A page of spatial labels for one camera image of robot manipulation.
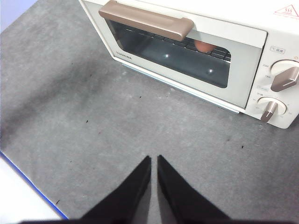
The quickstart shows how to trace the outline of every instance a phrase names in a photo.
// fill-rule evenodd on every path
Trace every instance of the oven door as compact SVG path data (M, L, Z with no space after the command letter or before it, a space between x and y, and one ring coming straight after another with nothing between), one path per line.
M140 9L154 12L154 18L147 14L145 23L148 26L142 29L140 27L143 26L136 22L130 23L126 18L119 18L125 17L123 15L114 15L114 20L104 19L99 11L107 1L93 2L81 1L114 57L238 107L246 107L266 40L265 31L135 0L114 1L116 7L112 7L112 13L113 10L121 14L127 11L128 16L132 16L135 14L134 9L137 10L136 14ZM171 21L166 20L166 23L172 22L175 25L177 22L178 26L183 26L178 21L180 18L187 18L194 26L186 37L178 40L169 32L155 29L160 26L159 16L173 18ZM199 46L201 42L214 47L207 49L207 52L202 51Z

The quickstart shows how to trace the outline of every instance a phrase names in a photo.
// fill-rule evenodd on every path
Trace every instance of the blue edge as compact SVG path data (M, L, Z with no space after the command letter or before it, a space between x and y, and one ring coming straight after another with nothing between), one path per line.
M34 184L33 182L26 177L25 174L13 163L10 161L10 159L0 151L0 157L4 159L5 162L7 162L11 168L18 174L20 177L62 218L65 220L68 220L68 217L61 211L59 210L58 207L55 206Z

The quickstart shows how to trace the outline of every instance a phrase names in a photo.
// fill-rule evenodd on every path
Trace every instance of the countertop surface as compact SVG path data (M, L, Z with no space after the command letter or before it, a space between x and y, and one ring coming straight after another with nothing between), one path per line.
M299 222L299 119L279 129L114 61L76 0L39 0L1 34L1 150L70 218L157 156L232 218Z

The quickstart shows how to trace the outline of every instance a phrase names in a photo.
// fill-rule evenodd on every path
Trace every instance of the timer knob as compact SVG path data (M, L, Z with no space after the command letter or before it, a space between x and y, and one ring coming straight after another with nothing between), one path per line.
M273 115L282 115L286 111L286 106L283 102L271 97L262 97L257 103L263 110L261 121L264 122L268 122Z
M282 91L299 82L299 62L291 60L276 62L271 68L271 74L275 76L271 90Z

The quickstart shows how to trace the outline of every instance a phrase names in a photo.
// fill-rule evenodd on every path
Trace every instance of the food item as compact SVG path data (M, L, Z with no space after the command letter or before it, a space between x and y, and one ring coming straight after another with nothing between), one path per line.
M198 51L203 52L203 53L212 51L216 48L215 45L212 45L212 44L209 44L206 42L202 42L202 41L197 41L197 40L194 40L194 45Z

